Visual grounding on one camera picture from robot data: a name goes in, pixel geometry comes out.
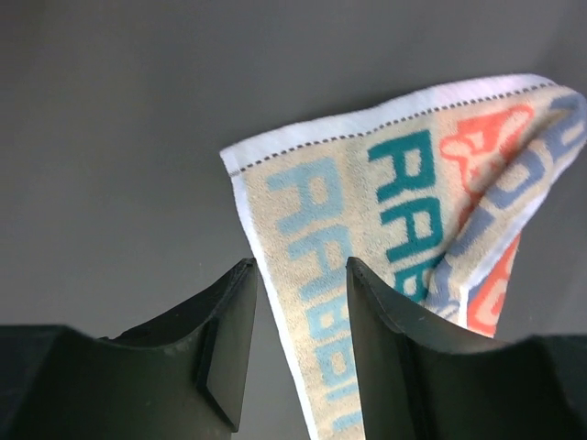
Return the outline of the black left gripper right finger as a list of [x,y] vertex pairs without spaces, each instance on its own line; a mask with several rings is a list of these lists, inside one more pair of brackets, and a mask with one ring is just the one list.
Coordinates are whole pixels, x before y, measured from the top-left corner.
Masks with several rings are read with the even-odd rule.
[[369,439],[583,439],[586,339],[505,343],[453,324],[347,263],[364,432]]

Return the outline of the rabbit print striped towel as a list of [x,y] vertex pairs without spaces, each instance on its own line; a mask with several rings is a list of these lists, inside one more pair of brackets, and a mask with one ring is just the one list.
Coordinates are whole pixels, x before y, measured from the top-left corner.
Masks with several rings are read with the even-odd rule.
[[441,84],[224,148],[313,439],[364,436],[346,262],[493,336],[522,229],[586,142],[586,100],[534,74]]

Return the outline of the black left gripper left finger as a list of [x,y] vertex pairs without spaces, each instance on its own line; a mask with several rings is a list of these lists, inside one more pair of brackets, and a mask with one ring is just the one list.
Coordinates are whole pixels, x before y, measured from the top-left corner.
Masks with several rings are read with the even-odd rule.
[[228,439],[241,420],[258,269],[116,338],[66,325],[1,329],[4,439]]

